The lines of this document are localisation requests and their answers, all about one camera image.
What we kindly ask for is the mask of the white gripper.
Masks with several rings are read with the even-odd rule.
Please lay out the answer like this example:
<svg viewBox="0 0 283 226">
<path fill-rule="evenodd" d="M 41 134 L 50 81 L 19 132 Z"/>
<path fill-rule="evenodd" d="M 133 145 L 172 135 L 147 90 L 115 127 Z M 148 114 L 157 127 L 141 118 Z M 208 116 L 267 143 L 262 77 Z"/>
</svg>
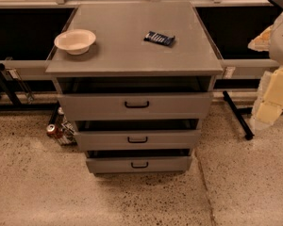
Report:
<svg viewBox="0 0 283 226">
<path fill-rule="evenodd" d="M 272 126 L 283 112 L 283 67 L 273 73 L 265 72 L 258 86 L 258 97 L 250 120 L 254 130 Z"/>
</svg>

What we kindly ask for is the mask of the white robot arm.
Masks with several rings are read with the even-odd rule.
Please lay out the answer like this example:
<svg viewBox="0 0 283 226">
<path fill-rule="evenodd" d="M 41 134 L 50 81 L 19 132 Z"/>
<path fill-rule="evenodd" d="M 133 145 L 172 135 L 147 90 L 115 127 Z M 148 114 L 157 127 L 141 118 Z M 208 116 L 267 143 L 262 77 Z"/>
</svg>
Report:
<svg viewBox="0 0 283 226">
<path fill-rule="evenodd" d="M 258 97 L 252 108 L 251 126 L 262 130 L 273 125 L 283 112 L 283 12 L 272 25 L 249 42 L 248 48 L 267 51 L 269 58 L 279 64 L 273 73 L 262 75 Z"/>
</svg>

